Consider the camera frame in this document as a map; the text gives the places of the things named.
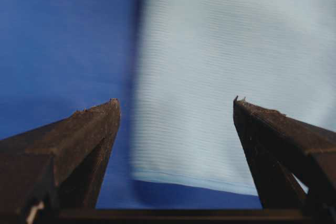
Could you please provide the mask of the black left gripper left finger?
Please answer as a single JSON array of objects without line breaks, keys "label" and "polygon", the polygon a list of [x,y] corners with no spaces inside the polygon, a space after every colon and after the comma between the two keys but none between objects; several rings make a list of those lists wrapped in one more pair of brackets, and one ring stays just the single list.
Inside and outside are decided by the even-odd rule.
[{"label": "black left gripper left finger", "polygon": [[1,140],[1,223],[96,206],[121,121],[117,99]]}]

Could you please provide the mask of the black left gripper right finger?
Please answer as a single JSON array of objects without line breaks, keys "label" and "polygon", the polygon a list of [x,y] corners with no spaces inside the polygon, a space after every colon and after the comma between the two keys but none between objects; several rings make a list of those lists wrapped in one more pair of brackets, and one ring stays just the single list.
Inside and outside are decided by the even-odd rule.
[{"label": "black left gripper right finger", "polygon": [[335,223],[335,133],[235,99],[233,121],[271,223]]}]

